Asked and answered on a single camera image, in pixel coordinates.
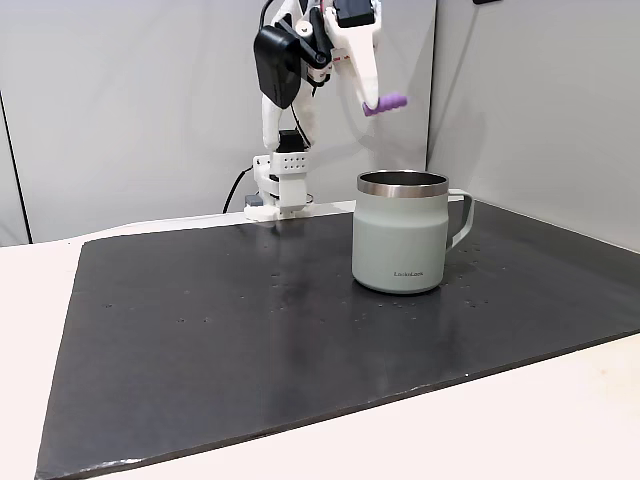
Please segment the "white table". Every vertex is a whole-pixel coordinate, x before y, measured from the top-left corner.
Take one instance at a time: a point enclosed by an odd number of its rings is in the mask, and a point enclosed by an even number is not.
[[[318,214],[352,209],[345,202],[319,206]],[[146,222],[0,249],[1,478],[33,478],[82,244],[245,222],[242,213]],[[637,479],[639,446],[640,335],[105,478]]]

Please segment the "mug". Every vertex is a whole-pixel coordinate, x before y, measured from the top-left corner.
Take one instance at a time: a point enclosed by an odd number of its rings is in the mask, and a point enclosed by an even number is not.
[[[464,197],[462,229],[447,239],[450,196]],[[449,189],[442,175],[380,170],[358,176],[353,216],[354,278],[385,293],[420,293],[437,287],[445,254],[471,231],[474,199]]]

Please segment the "dark gray board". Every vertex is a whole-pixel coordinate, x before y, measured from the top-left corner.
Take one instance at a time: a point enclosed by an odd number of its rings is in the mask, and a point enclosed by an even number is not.
[[[86,244],[37,478],[207,451],[640,329],[640,255],[479,204],[442,286],[394,297],[353,281],[351,222]]]

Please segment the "white wall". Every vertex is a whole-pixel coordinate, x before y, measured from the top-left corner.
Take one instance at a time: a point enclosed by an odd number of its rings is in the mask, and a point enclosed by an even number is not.
[[[0,85],[35,241],[220,212],[264,153],[252,50],[262,4],[0,2]],[[424,168],[434,8],[384,2],[381,91],[408,93],[407,109],[368,120],[350,85],[318,92],[316,201],[353,198],[368,169]],[[248,175],[232,210],[255,190]]]
[[[637,0],[439,1],[429,169],[640,251],[638,19]]]
[[[0,111],[0,247],[28,243],[9,141]]]

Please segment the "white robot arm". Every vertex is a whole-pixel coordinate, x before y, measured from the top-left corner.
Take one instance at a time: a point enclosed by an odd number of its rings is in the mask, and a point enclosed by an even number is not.
[[[406,97],[379,98],[375,47],[382,26],[380,0],[284,0],[254,42],[268,155],[253,160],[258,196],[247,202],[253,220],[308,214],[306,175],[315,139],[313,96],[334,71],[352,80],[364,114],[406,105]],[[291,108],[296,130],[280,130]]]

